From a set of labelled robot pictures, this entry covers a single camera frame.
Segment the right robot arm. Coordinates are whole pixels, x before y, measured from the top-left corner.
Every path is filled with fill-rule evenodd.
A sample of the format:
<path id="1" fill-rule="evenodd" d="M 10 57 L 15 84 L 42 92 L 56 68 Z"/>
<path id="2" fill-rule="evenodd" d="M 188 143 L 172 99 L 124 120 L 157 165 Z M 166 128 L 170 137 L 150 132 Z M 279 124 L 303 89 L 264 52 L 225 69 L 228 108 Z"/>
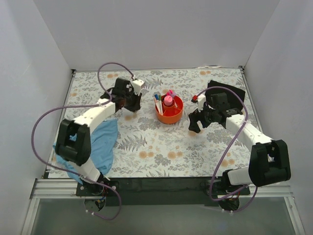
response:
<path id="1" fill-rule="evenodd" d="M 199 133 L 199 123 L 206 128 L 216 122 L 235 134 L 235 139 L 250 151 L 247 167 L 226 170 L 222 174 L 222 191 L 231 195 L 243 185 L 262 187 L 288 181 L 291 168 L 287 144 L 283 140 L 273 140 L 248 123 L 247 112 L 229 103 L 226 93 L 213 94 L 211 101 L 212 107 L 205 95 L 193 96 L 192 102 L 197 103 L 198 108 L 189 114 L 189 130 Z"/>

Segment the orange round divided organizer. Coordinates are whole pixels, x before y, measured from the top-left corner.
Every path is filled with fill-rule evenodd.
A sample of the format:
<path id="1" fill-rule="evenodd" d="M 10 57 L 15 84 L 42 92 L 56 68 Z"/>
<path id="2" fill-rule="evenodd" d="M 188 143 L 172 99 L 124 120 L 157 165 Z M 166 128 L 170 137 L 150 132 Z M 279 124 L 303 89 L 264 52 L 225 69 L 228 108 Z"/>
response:
<path id="1" fill-rule="evenodd" d="M 157 106 L 155 106 L 155 113 L 160 122 L 164 124 L 174 124 L 181 119 L 183 114 L 183 101 L 178 96 L 174 97 L 174 101 L 177 104 L 177 107 L 175 104 L 172 106 L 166 106 L 164 103 L 162 104 L 163 115 L 159 113 Z"/>

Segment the blue capped marker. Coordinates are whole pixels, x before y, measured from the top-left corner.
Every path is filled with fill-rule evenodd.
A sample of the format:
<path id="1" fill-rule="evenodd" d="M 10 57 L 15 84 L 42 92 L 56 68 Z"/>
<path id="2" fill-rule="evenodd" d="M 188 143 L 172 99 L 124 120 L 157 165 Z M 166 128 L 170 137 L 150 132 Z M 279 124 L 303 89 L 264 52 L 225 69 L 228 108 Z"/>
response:
<path id="1" fill-rule="evenodd" d="M 163 110 L 162 110 L 162 102 L 161 102 L 161 96 L 159 93 L 154 94 L 154 98 L 156 99 L 156 106 L 158 108 L 158 111 L 161 115 L 163 115 Z"/>

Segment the pink capped glue bottle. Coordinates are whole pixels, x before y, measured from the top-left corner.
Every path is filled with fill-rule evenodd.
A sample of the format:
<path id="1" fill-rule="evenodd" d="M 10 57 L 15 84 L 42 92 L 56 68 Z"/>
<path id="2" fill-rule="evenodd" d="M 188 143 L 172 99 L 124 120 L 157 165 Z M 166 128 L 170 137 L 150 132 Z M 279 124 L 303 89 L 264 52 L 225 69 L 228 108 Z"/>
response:
<path id="1" fill-rule="evenodd" d="M 170 95 L 166 95 L 163 99 L 163 104 L 166 107 L 172 107 L 174 105 L 174 100 Z"/>

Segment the green capped marker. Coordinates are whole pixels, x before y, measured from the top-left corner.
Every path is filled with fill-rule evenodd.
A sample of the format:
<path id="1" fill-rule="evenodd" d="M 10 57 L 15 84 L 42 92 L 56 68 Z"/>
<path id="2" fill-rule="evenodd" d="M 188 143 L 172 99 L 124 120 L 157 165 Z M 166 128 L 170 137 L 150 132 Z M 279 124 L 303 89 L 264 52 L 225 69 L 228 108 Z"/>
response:
<path id="1" fill-rule="evenodd" d="M 160 114 L 163 115 L 161 95 L 158 95 L 158 102 L 159 102 Z"/>

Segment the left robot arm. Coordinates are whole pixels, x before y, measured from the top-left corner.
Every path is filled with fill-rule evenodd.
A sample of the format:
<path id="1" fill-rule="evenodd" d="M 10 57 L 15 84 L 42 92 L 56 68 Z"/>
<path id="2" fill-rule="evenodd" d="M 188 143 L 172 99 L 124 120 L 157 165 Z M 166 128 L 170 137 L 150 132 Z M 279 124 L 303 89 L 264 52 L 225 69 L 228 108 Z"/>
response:
<path id="1" fill-rule="evenodd" d="M 87 190 L 94 196 L 104 190 L 104 176 L 96 168 L 91 155 L 91 134 L 108 117 L 125 108 L 131 112 L 140 110 L 142 88 L 145 82 L 140 79 L 117 78 L 109 93 L 104 93 L 95 107 L 85 111 L 73 120 L 61 121 L 55 144 L 55 152 L 70 163 Z"/>

